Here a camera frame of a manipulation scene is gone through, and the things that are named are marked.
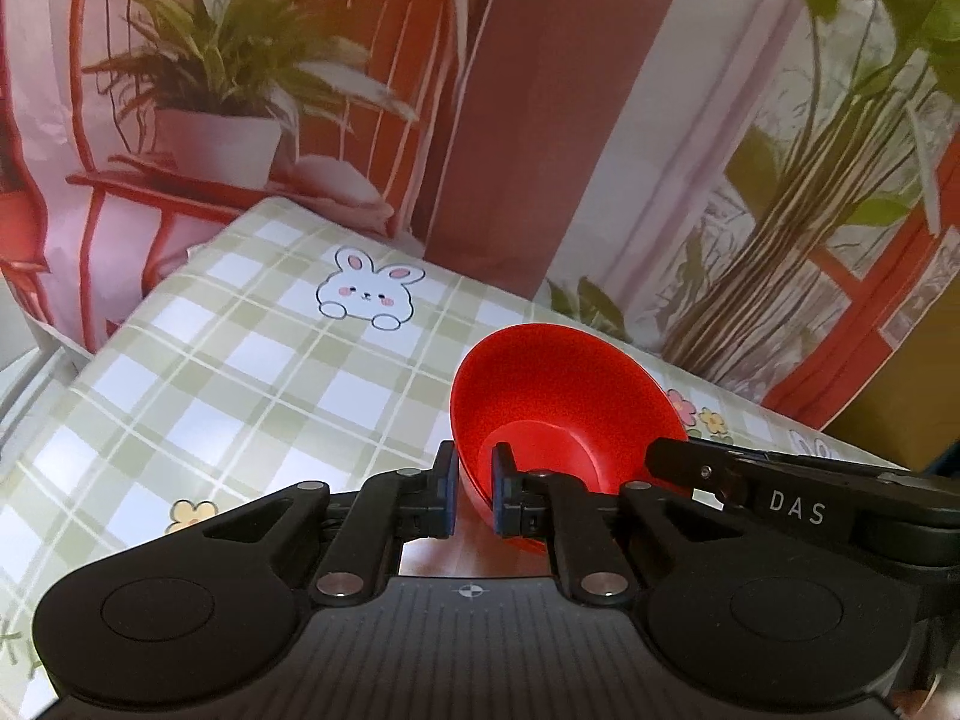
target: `flower print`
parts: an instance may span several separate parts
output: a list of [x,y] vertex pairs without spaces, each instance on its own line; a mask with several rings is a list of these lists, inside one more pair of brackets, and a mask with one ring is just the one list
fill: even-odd
[[210,501],[200,501],[196,505],[186,500],[176,501],[170,509],[170,519],[173,522],[167,526],[164,533],[176,533],[176,531],[181,531],[190,525],[196,525],[198,522],[210,519],[210,517],[216,517],[217,514],[219,512],[217,512],[216,505],[210,503]]
[[685,424],[686,427],[693,427],[697,424],[697,407],[695,405],[675,389],[668,389],[666,396],[670,399],[670,403],[673,404],[673,408],[677,410],[680,422]]
[[730,432],[727,429],[727,420],[723,419],[722,415],[719,415],[717,412],[712,412],[709,409],[700,410],[700,421],[707,426],[709,432],[714,436],[724,435]]

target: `yellow flower print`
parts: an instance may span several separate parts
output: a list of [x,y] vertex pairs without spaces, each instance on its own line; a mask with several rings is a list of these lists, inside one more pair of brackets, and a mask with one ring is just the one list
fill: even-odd
[[700,421],[704,423],[704,425],[707,425],[707,429],[714,436],[728,432],[726,420],[724,420],[723,416],[719,415],[717,412],[712,412],[709,409],[701,409]]
[[170,519],[173,520],[163,533],[176,533],[190,525],[196,525],[210,517],[219,514],[217,507],[209,501],[200,501],[195,506],[190,501],[176,501],[170,508]]

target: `pink flower print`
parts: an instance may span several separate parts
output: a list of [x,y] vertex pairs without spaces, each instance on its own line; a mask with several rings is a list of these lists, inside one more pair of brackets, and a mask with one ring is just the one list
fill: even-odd
[[670,399],[670,403],[673,404],[673,408],[677,410],[680,422],[685,424],[686,427],[693,427],[697,424],[697,407],[695,405],[675,389],[668,389],[666,396]]

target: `bunny cartoon print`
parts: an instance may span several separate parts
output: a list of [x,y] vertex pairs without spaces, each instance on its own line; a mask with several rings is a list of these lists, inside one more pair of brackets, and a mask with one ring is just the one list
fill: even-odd
[[330,319],[366,319],[377,330],[397,330],[414,316],[414,304],[407,289],[424,278],[411,265],[385,265],[374,269],[366,251],[341,247],[334,257],[339,271],[317,288],[320,313]]

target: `green plaid fabric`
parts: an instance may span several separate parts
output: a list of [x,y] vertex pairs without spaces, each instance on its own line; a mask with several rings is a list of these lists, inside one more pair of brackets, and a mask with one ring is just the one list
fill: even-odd
[[[520,322],[574,324],[422,263],[400,329],[328,319],[316,290],[344,245],[376,266],[411,263],[293,202],[264,201],[160,284],[56,405],[0,485],[0,714],[33,717],[53,698],[30,622],[64,574],[304,479],[353,490],[429,466],[450,437],[454,371],[477,341]],[[877,461],[621,347],[693,435]]]

